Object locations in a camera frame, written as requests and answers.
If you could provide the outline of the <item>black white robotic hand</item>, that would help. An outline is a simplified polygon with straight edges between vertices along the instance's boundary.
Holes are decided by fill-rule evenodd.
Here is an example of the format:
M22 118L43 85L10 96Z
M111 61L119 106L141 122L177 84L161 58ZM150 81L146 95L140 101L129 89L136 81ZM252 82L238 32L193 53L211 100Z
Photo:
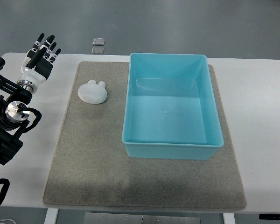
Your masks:
M35 92L40 84L48 80L53 64L61 53L61 49L56 49L54 39L54 35L44 39L44 33L40 34L22 63L18 85L30 87Z

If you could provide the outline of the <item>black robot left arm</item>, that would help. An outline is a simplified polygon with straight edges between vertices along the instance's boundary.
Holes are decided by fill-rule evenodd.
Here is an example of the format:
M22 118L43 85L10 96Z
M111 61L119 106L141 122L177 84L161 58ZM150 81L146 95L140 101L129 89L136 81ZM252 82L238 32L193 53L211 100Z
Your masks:
M0 57L0 71L5 60ZM23 146L20 137L39 123L42 114L31 108L32 95L37 91L39 82L26 75L13 83L0 74L0 90L9 94L7 99L0 95L0 164L5 165Z

